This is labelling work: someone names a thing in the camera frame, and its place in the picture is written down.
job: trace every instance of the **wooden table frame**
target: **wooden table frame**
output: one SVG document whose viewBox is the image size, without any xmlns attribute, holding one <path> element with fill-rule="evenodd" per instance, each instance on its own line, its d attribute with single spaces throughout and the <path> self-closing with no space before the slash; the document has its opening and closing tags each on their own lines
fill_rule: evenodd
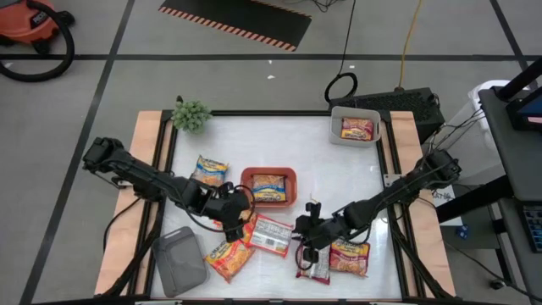
<svg viewBox="0 0 542 305">
<path fill-rule="evenodd" d="M 328 111 L 221 111 L 217 112 L 217 114 L 329 116 Z M 173 155 L 171 152 L 174 150 L 174 139 L 176 138 L 176 130 L 173 128 L 171 121 L 168 120 L 169 116 L 169 111 L 139 112 L 130 146 L 130 153 L 135 158 L 139 158 L 141 161 L 152 164 L 161 170 L 170 170 Z M 422 157 L 414 118 L 411 112 L 391 112 L 387 120 L 388 124 L 381 124 L 383 136 L 381 144 L 379 144 L 383 151 L 386 168 L 382 170 L 388 174 L 395 174 L 397 170 L 400 170 L 401 173 L 407 173 L 414 169 L 416 162 Z M 430 202 L 433 201 L 429 191 L 422 191 L 420 197 Z M 135 199 L 131 188 L 121 190 L 114 214 L 119 213 Z M 124 271 L 128 262 L 133 258 L 137 245 L 141 244 L 141 240 L 145 238 L 145 235 L 139 232 L 145 231 L 148 234 L 159 205 L 152 204 L 152 202 L 136 204 L 111 226 L 108 246 L 103 255 L 102 267 L 97 279 L 96 294 L 105 292 Z M 400 220 L 403 232 L 408 236 L 409 231 L 411 231 L 418 256 L 424 265 L 447 292 L 455 295 L 450 267 L 442 235 L 440 234 L 439 221 L 434 208 L 416 201 L 410 206 L 408 212 L 410 219 L 408 217 L 405 217 L 405 219 L 409 221 L 404 223 L 403 219 Z M 428 288 L 423 288 L 420 285 L 420 279 L 417 279 L 414 274 L 412 264 L 407 256 L 403 253 L 402 257 L 398 258 L 396 255 L 396 260 L 398 268 L 400 265 L 404 266 L 404 275 L 402 277 L 405 284 L 402 284 L 402 286 L 405 287 L 401 288 L 403 296 L 424 297 L 423 294 L 425 294 L 425 296 L 431 297 Z M 152 261 L 151 253 L 148 252 L 141 262 L 138 275 L 131 281 L 130 289 L 124 289 L 123 294 L 126 292 L 128 294 L 144 294 L 150 291 L 149 283 L 151 281 L 149 276 L 152 278 L 154 267 L 154 263 L 149 263 L 150 261 Z"/>
</svg>

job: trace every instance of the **small succulent plant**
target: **small succulent plant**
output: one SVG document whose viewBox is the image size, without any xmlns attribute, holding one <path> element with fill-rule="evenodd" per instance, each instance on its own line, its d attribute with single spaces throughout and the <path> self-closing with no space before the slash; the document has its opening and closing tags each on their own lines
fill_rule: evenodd
<svg viewBox="0 0 542 305">
<path fill-rule="evenodd" d="M 175 128 L 198 134 L 203 131 L 205 121 L 212 117 L 211 110 L 202 102 L 184 102 L 181 96 L 177 96 L 172 118 Z"/>
</svg>

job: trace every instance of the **gray floor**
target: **gray floor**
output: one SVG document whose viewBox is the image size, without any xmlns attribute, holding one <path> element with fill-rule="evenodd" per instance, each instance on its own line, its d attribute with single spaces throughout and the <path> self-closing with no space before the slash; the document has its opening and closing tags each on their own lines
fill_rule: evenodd
<svg viewBox="0 0 542 305">
<path fill-rule="evenodd" d="M 128 146 L 137 112 L 172 108 L 178 94 L 202 100 L 213 109 L 327 108 L 324 88 L 335 76 L 340 61 L 330 59 L 336 57 L 326 59 L 325 54 L 342 52 L 351 1 L 337 3 L 326 14 L 307 1 L 268 2 L 312 16 L 307 34 L 291 55 L 295 60 L 275 59 L 290 54 L 282 49 L 161 14 L 158 8 L 162 0 L 53 0 L 57 9 L 67 9 L 77 18 L 72 30 L 76 52 L 89 56 L 75 60 L 62 77 L 41 84 L 0 78 L 0 193 L 6 208 L 0 215 L 1 304 L 19 303 L 23 295 L 91 105 L 99 108 L 96 117 L 92 116 L 90 136 L 82 139 L 82 145 L 95 136 L 113 136 Z M 348 53 L 359 55 L 361 60 L 347 60 L 345 67 L 356 72 L 360 80 L 358 94 L 387 92 L 396 86 L 400 65 L 397 55 L 402 51 L 416 3 L 357 1 Z M 536 22 L 542 3 L 516 0 L 499 4 L 526 58 L 513 52 L 510 36 L 505 35 L 489 0 L 461 4 L 427 0 L 409 51 L 427 56 L 406 62 L 403 86 L 429 86 L 440 95 L 442 113 L 449 119 L 466 102 L 470 89 L 485 80 L 510 79 L 521 71 L 519 63 L 542 54 L 542 27 Z M 121 19 L 125 10 L 129 18 L 125 31 L 119 33 L 122 40 L 115 46 L 119 26 L 124 28 Z M 63 42 L 53 46 L 54 53 L 63 51 Z M 12 53 L 32 54 L 33 50 L 0 47 L 0 58 Z M 113 61 L 115 53 L 174 57 Z M 197 54 L 207 56 L 183 56 Z M 262 55 L 252 60 L 213 56 L 221 54 Z M 309 60 L 302 54 L 324 56 Z M 32 59 L 31 55 L 28 59 L 4 59 L 3 63 L 24 71 L 55 64 Z M 346 87 L 339 84 L 332 93 L 339 96 Z M 111 218 L 116 191 L 81 170 L 76 172 L 73 185 L 64 189 L 70 192 L 58 231 L 44 247 L 50 245 L 50 253 L 42 272 L 35 273 L 36 285 L 29 285 L 27 290 L 26 296 L 33 294 L 33 302 L 91 297 L 94 291 L 102 231 Z M 454 252 L 448 254 L 459 296 L 526 303 L 514 291 L 488 290 L 488 276 L 483 271 Z M 492 252 L 474 255 L 498 270 Z"/>
</svg>

